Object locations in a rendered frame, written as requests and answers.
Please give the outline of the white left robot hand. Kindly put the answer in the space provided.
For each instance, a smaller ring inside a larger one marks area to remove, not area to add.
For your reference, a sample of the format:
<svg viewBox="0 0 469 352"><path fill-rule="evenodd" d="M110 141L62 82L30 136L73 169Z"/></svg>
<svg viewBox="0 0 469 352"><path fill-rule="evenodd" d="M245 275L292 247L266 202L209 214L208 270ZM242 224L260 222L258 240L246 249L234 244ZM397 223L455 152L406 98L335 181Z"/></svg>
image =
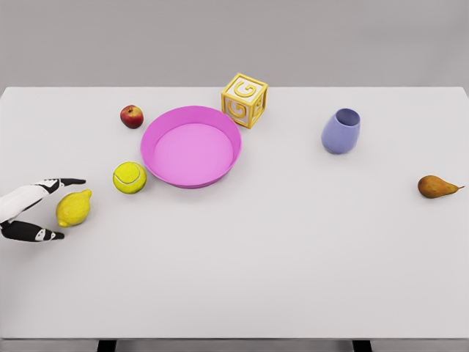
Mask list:
<svg viewBox="0 0 469 352"><path fill-rule="evenodd" d="M0 232L10 240L39 243L64 239L62 232L54 232L16 217L32 208L55 191L65 186L85 184L85 180L76 178L52 178L21 186L0 197Z"/></svg>

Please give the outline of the brown pear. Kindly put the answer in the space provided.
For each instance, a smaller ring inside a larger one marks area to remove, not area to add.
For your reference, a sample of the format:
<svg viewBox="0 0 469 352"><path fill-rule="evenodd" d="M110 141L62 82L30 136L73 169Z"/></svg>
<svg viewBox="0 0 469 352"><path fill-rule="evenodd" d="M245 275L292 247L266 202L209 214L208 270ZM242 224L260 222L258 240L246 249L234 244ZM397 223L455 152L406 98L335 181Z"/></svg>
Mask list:
<svg viewBox="0 0 469 352"><path fill-rule="evenodd" d="M455 194L462 188L464 186L456 186L434 175L424 176L418 181L418 191L423 197L428 199Z"/></svg>

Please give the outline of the yellow letter G block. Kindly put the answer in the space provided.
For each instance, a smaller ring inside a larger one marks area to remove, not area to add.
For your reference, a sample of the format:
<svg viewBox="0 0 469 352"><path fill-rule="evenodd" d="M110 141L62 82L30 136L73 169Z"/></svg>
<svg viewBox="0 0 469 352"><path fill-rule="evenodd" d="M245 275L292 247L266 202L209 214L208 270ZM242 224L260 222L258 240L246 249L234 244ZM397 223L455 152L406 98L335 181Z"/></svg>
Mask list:
<svg viewBox="0 0 469 352"><path fill-rule="evenodd" d="M221 111L251 129L265 111L268 84L238 73L221 91Z"/></svg>

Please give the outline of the pink round plate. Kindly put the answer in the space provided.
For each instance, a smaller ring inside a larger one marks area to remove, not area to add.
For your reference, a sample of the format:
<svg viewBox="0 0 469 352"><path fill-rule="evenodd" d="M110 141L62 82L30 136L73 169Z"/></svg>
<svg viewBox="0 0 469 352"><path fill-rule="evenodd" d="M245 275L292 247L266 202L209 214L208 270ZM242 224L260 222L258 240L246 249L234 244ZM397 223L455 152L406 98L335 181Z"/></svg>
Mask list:
<svg viewBox="0 0 469 352"><path fill-rule="evenodd" d="M241 149L236 124L206 106L183 106L163 113L147 126L140 143L145 167L179 188L217 182L235 165Z"/></svg>

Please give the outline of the yellow lemon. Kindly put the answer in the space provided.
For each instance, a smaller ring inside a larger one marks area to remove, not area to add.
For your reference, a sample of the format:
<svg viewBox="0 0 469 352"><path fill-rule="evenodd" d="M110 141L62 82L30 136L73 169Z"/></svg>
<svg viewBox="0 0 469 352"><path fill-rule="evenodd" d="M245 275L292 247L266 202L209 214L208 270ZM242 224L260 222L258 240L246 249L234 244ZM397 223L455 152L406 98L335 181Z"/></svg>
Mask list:
<svg viewBox="0 0 469 352"><path fill-rule="evenodd" d="M63 197L56 206L56 219L60 227L71 227L82 223L91 210L92 191L85 189Z"/></svg>

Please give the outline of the lavender cup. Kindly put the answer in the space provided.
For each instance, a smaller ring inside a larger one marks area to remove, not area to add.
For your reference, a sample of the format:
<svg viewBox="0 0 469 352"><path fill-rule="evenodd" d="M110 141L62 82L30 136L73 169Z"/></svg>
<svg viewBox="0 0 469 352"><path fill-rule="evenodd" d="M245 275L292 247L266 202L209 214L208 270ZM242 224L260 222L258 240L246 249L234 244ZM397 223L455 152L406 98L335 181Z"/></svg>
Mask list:
<svg viewBox="0 0 469 352"><path fill-rule="evenodd" d="M348 153L356 146L360 130L360 115L352 109L339 109L323 128L322 145L329 153Z"/></svg>

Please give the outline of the yellow-green tennis ball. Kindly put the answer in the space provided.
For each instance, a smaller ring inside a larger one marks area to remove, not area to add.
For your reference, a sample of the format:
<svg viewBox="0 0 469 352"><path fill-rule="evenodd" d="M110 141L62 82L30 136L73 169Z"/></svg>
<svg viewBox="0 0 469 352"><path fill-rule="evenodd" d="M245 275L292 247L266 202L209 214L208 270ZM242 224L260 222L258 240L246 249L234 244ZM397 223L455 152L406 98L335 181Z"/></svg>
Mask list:
<svg viewBox="0 0 469 352"><path fill-rule="evenodd" d="M118 191L124 194L135 194L145 187L147 173L140 164L126 161L114 170L112 180Z"/></svg>

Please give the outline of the red apple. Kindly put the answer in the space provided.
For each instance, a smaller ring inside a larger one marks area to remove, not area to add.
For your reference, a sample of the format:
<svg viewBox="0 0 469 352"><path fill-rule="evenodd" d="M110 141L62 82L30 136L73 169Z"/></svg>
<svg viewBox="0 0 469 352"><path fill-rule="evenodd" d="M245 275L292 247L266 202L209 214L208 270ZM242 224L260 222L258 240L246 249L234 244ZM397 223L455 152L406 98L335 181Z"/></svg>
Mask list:
<svg viewBox="0 0 469 352"><path fill-rule="evenodd" d="M129 105L121 110L120 119L126 127L137 129L144 122L144 114L138 106Z"/></svg>

